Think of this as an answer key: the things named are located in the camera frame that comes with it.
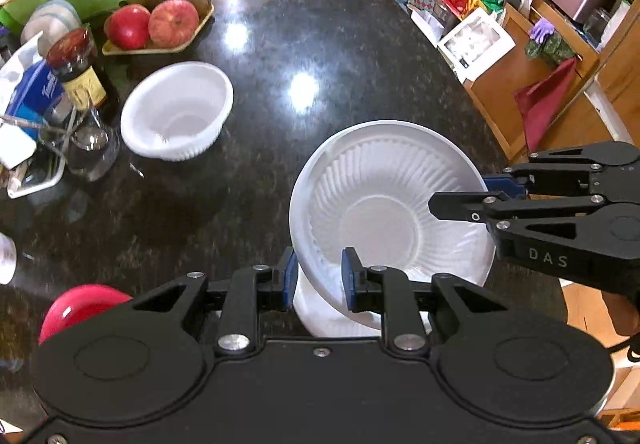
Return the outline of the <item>person right hand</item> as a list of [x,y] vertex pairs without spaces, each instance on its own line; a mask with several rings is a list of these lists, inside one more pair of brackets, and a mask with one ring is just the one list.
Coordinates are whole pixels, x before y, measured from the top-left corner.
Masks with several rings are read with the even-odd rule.
[[613,327],[621,336],[634,336],[639,332],[639,311],[624,296],[603,291],[602,299],[608,309]]

